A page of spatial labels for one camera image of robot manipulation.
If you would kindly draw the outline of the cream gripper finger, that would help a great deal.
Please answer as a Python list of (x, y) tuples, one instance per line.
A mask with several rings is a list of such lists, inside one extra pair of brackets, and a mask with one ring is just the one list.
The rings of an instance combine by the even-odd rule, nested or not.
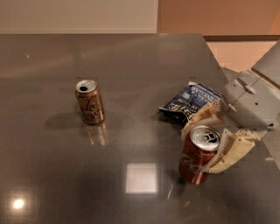
[(216, 127), (224, 123), (221, 101), (215, 100), (203, 106), (197, 113), (191, 116), (181, 131), (181, 140), (184, 141), (191, 129), (198, 125)]
[(224, 129), (217, 153), (202, 166), (201, 171), (210, 174), (224, 172), (244, 158), (266, 134), (266, 130), (239, 129), (231, 132)]

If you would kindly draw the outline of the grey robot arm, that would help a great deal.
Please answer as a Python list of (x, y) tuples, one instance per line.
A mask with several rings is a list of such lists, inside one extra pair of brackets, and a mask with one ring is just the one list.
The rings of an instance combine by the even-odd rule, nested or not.
[(201, 170), (220, 173), (247, 155), (268, 132), (278, 126), (280, 115), (280, 41), (249, 70), (222, 69), (228, 79), (221, 98), (203, 106), (182, 129), (185, 138), (194, 128), (226, 126), (217, 154)]

